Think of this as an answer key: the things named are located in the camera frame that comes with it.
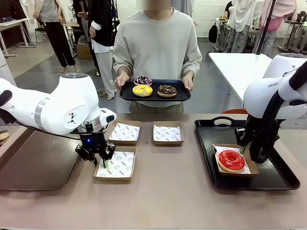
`red donut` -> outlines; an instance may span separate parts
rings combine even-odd
[[[233,150],[225,150],[218,156],[218,163],[227,172],[236,173],[244,168],[245,160]]]

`donut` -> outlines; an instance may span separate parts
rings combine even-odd
[[[244,158],[233,150],[225,150],[218,155],[219,166],[229,173],[237,173],[243,170]]]
[[[148,97],[152,95],[153,89],[148,85],[138,85],[133,87],[132,92],[139,97]]]
[[[138,76],[136,79],[134,79],[134,84],[136,86],[138,85],[148,85],[151,86],[153,81],[150,79],[150,77],[147,76]]]
[[[174,97],[177,94],[177,90],[169,85],[160,85],[157,93],[161,97]]]

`cardboard box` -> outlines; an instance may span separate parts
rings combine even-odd
[[[154,126],[162,127],[179,127],[180,129],[180,139],[181,141],[156,141],[153,140],[155,145],[171,145],[171,146],[181,146],[184,141],[183,128],[180,121],[154,121],[153,122],[153,138],[154,138]]]
[[[115,120],[107,128],[108,131],[106,133],[106,137],[108,137],[107,140],[108,140],[109,143],[114,143],[114,144],[117,144],[117,145],[136,145],[138,140],[110,140],[110,135],[113,132],[113,130],[115,129],[116,123],[122,123],[122,124],[130,125],[130,126],[136,126],[136,127],[139,127],[140,131],[141,131],[141,122],[140,121],[118,121],[118,120]]]
[[[133,152],[134,153],[131,177],[99,177],[99,176],[96,176],[97,172],[98,172],[99,163],[101,161],[101,158],[98,157],[97,158],[98,164],[96,165],[95,172],[94,172],[94,178],[95,179],[97,179],[99,181],[131,181],[132,176],[133,176],[134,166],[135,166],[136,149],[135,148],[129,148],[129,147],[116,147],[115,151]]]
[[[92,59],[92,54],[88,44],[78,44],[76,45],[77,54],[79,59]]]
[[[231,144],[214,144],[215,146],[220,146],[220,147],[230,147],[230,148],[236,148],[236,149],[243,149],[244,147],[239,146],[239,145],[231,145]],[[216,163],[217,162],[217,155],[216,155],[216,149],[214,149],[214,154],[215,154],[215,159],[216,159]],[[239,174],[239,173],[233,173],[233,172],[220,172],[220,175],[223,176],[243,176],[243,177],[252,177],[255,175],[258,175],[258,169],[256,167],[255,162],[253,162],[250,158],[250,154],[249,154],[249,150],[246,147],[244,154],[243,154],[244,160],[246,162],[246,164],[248,165],[248,168],[250,170],[250,174]]]

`gray pants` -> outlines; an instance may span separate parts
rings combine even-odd
[[[231,28],[229,32],[229,36],[227,39],[228,47],[227,51],[230,53],[242,53],[245,44],[246,44],[246,37],[249,32],[249,25],[245,25],[244,29],[241,32],[236,32],[235,29]]]
[[[112,78],[112,53],[112,50],[106,53],[96,53],[100,75],[108,97],[114,97],[115,94],[115,85]]]
[[[262,36],[262,34],[263,34],[263,30],[260,30],[260,33],[257,37],[257,41],[255,43],[255,47],[253,49],[253,53],[256,53],[257,50],[258,50],[259,43],[260,43],[260,37]],[[260,51],[261,54],[268,56],[269,53],[273,50],[276,35],[277,35],[276,31],[274,31],[274,32],[267,31],[267,33],[264,37],[264,40],[263,40],[262,47],[261,47],[261,51]]]
[[[182,114],[183,103],[172,105],[170,107],[149,107],[138,102],[131,102],[129,111],[132,114]]]

